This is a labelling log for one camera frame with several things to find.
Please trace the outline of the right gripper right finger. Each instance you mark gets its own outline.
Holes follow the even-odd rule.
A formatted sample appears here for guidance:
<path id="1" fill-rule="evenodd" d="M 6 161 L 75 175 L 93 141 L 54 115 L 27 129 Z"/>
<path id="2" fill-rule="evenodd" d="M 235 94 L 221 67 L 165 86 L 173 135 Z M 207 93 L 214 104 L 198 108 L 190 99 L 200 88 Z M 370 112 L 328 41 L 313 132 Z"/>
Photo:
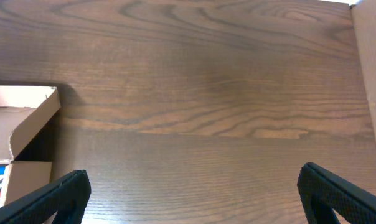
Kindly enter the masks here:
<path id="1" fill-rule="evenodd" d="M 298 177 L 298 192 L 308 223 L 376 223 L 376 196 L 327 169 L 308 162 Z"/>

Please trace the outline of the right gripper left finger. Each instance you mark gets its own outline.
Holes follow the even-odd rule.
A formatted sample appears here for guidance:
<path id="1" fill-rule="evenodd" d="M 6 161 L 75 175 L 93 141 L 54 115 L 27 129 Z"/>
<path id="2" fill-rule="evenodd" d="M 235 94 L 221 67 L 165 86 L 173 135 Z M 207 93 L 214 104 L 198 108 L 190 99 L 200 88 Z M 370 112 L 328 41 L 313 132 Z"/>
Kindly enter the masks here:
<path id="1" fill-rule="evenodd" d="M 91 194 L 85 170 L 75 170 L 0 208 L 0 224 L 80 224 Z"/>

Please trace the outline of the cardboard box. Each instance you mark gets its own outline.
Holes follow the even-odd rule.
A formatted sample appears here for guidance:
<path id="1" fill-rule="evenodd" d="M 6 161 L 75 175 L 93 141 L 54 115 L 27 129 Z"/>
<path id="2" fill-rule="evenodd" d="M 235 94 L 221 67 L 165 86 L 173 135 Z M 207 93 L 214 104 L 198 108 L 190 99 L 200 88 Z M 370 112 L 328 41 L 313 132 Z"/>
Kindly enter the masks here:
<path id="1" fill-rule="evenodd" d="M 54 86 L 0 85 L 0 208 L 49 183 L 51 162 L 16 158 L 59 109 Z"/>

